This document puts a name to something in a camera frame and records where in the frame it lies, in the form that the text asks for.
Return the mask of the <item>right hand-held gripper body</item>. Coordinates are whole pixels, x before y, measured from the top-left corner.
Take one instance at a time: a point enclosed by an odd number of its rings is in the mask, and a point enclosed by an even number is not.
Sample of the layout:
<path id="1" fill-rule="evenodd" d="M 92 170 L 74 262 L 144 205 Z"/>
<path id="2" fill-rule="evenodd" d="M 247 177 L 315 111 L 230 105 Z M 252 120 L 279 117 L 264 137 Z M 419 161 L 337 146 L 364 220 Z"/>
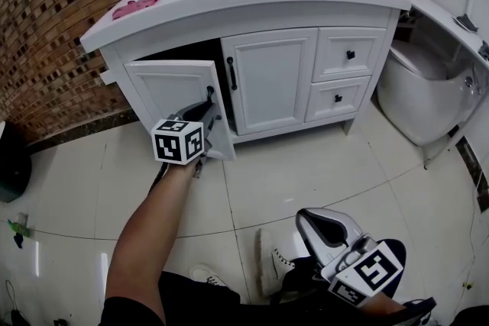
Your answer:
<path id="1" fill-rule="evenodd" d="M 388 245 L 363 232 L 345 213 L 303 208 L 296 213 L 296 228 L 319 264 L 317 279 L 354 307 L 363 306 L 403 272 Z"/>

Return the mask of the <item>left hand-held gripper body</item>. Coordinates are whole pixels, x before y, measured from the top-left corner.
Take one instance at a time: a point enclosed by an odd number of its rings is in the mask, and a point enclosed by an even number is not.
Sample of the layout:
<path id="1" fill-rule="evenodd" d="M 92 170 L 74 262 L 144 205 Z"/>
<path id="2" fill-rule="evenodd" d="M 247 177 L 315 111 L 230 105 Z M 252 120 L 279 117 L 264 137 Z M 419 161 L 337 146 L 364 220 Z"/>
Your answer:
<path id="1" fill-rule="evenodd" d="M 162 178 L 169 166 L 185 166 L 194 160 L 206 161 L 215 148 L 214 127 L 218 106 L 212 101 L 196 102 L 159 120 L 151 130 L 154 158 L 162 163 L 157 178 Z"/>

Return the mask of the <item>white cabinet door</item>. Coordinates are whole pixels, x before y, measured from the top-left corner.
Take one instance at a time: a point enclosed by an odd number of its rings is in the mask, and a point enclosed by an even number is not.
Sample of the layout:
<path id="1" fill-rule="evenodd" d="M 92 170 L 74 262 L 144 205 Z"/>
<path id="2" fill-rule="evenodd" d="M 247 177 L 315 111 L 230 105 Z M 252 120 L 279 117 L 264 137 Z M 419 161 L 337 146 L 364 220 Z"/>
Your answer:
<path id="1" fill-rule="evenodd" d="M 225 106 L 219 87 L 215 63 L 210 60 L 143 60 L 125 64 L 126 72 L 149 114 L 144 123 L 151 131 L 160 120 L 177 113 L 188 105 L 201 102 L 212 87 L 212 102 L 216 120 L 209 135 L 212 149 L 209 155 L 221 160 L 233 160 L 235 149 L 228 126 Z"/>
<path id="2" fill-rule="evenodd" d="M 238 135 L 303 123 L 318 33 L 308 27 L 221 39 Z M 234 59 L 235 91 L 228 56 Z"/>

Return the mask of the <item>person's right forearm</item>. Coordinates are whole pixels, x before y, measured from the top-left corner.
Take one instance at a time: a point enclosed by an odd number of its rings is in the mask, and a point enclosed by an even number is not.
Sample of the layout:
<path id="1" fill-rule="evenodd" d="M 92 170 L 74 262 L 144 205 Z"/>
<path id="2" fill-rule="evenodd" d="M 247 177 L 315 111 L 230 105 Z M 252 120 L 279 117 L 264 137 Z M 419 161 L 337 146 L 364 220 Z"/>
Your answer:
<path id="1" fill-rule="evenodd" d="M 387 315 L 406 309 L 406 306 L 394 301 L 382 292 L 367 300 L 359 311 L 372 317 L 385 317 Z"/>

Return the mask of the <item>person's left forearm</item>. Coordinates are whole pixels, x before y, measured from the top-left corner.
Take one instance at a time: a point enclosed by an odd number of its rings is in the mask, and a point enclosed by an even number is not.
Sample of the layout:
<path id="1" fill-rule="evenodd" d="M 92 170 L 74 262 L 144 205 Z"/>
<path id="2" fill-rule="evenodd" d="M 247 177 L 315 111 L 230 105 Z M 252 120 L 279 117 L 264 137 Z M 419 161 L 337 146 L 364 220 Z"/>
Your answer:
<path id="1" fill-rule="evenodd" d="M 165 321 L 158 282 L 198 163 L 170 165 L 126 223 L 108 268 L 105 298 L 126 298 Z"/>

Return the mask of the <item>person's right white shoe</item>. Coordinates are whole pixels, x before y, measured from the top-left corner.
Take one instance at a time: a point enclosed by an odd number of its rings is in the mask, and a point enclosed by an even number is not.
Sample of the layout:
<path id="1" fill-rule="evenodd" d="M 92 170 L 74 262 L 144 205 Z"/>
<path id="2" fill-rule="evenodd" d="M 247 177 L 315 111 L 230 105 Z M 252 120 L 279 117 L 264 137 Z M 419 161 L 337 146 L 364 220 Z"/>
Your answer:
<path id="1" fill-rule="evenodd" d="M 257 232 L 257 267 L 259 288 L 266 299 L 282 289 L 285 275 L 295 268 L 295 263 L 281 254 L 271 233 L 263 228 Z"/>

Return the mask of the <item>person's white shoe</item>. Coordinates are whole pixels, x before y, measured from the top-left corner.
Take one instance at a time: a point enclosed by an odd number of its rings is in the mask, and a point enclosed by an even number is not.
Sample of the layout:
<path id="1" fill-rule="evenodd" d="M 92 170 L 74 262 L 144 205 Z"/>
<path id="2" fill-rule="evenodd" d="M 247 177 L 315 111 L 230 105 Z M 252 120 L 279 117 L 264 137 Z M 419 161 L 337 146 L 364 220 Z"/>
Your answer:
<path id="1" fill-rule="evenodd" d="M 195 282 L 228 288 L 228 285 L 218 276 L 218 274 L 207 265 L 197 264 L 190 270 L 189 274 Z"/>
<path id="2" fill-rule="evenodd" d="M 259 288 L 266 299 L 282 289 L 285 275 L 295 268 L 295 263 L 281 254 L 271 233 L 263 228 L 257 232 L 257 267 Z"/>

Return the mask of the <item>person's left white shoe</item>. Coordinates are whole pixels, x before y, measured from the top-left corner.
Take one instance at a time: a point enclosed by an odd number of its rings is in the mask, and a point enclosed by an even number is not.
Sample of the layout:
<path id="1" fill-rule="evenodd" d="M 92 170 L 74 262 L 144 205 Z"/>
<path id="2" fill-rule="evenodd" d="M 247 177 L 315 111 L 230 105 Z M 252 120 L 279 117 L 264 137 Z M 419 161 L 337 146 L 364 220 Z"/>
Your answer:
<path id="1" fill-rule="evenodd" d="M 189 274 L 195 282 L 228 288 L 228 285 L 218 276 L 218 274 L 207 265 L 197 264 L 190 270 Z"/>

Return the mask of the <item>small white drawer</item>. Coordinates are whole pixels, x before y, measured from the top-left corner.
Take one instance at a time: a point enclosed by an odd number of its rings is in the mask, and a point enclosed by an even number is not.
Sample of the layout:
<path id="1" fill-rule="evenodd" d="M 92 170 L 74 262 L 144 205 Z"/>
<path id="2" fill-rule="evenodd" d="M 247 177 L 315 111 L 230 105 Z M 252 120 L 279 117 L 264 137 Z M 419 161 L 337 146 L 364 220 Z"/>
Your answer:
<path id="1" fill-rule="evenodd" d="M 370 79 L 370 76 L 364 76 L 313 83 L 305 122 L 356 112 L 364 98 Z M 343 97 L 341 102 L 335 102 L 336 95 Z"/>

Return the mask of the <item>pink cloth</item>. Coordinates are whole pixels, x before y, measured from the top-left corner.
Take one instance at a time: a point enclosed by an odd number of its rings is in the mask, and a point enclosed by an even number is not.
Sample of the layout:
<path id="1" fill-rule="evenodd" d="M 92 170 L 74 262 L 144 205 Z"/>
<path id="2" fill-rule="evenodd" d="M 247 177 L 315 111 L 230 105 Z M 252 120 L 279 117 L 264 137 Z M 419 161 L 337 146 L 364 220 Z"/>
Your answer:
<path id="1" fill-rule="evenodd" d="M 123 18 L 129 14 L 132 14 L 136 11 L 140 11 L 145 8 L 149 8 L 153 5 L 156 5 L 160 0 L 137 0 L 137 1 L 128 1 L 128 3 L 124 6 L 116 8 L 112 12 L 112 20 L 117 20 L 119 18 Z"/>

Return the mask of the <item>person's black trousers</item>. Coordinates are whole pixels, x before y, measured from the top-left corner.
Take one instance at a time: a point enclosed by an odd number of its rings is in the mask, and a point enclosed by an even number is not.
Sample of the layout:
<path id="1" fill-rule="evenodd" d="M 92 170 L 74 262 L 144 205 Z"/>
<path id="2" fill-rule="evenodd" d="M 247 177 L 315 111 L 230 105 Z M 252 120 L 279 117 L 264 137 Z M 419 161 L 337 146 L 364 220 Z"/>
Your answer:
<path id="1" fill-rule="evenodd" d="M 327 292 L 282 305 L 243 305 L 230 288 L 166 273 L 158 282 L 165 321 L 126 298 L 105 299 L 99 326 L 384 326 L 391 315 L 372 317 Z"/>

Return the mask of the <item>dark green bin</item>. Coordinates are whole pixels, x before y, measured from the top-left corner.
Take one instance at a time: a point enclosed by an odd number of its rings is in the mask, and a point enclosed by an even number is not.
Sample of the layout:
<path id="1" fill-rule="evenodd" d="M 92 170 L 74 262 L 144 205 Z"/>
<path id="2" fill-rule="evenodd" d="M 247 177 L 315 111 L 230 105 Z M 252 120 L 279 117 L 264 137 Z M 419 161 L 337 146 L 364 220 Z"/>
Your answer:
<path id="1" fill-rule="evenodd" d="M 24 194 L 31 177 L 31 157 L 25 150 L 0 153 L 0 202 L 12 202 Z"/>

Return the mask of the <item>large white drawer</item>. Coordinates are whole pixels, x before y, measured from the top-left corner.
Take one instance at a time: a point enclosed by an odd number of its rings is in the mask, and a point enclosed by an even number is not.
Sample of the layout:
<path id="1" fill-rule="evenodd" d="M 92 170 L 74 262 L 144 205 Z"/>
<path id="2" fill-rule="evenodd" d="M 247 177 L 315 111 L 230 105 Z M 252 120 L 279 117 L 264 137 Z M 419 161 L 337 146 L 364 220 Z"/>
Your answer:
<path id="1" fill-rule="evenodd" d="M 313 82 L 370 76 L 380 55 L 386 30 L 376 27 L 321 27 Z M 348 60 L 348 50 L 355 58 Z"/>

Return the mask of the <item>green plastic item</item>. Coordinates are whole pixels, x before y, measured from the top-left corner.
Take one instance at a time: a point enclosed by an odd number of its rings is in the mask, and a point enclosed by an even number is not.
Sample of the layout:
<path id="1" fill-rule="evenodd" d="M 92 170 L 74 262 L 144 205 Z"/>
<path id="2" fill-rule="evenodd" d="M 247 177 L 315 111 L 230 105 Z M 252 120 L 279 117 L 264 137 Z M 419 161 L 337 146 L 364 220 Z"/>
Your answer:
<path id="1" fill-rule="evenodd" d="M 8 226 L 22 237 L 31 236 L 31 229 L 28 227 L 28 214 L 19 212 L 13 220 L 8 219 Z"/>

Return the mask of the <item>white vanity cabinet frame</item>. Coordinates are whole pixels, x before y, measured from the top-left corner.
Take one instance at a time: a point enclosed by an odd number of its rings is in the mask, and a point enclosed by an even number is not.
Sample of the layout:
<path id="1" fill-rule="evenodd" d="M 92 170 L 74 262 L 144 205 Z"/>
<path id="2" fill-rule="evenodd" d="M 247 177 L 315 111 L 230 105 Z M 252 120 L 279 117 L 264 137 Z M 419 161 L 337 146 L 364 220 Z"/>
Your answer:
<path id="1" fill-rule="evenodd" d="M 143 60 L 210 60 L 215 63 L 233 146 L 327 124 L 341 124 L 344 132 L 350 134 L 358 126 L 379 80 L 398 16 L 399 11 L 394 8 L 339 2 L 252 5 L 206 12 L 159 24 L 99 50 L 115 82 L 143 125 L 149 120 L 149 114 L 126 72 L 126 63 Z M 376 27 L 386 30 L 380 55 L 358 110 L 311 122 L 305 122 L 304 118 L 301 124 L 238 135 L 221 39 L 240 34 L 308 27 Z"/>

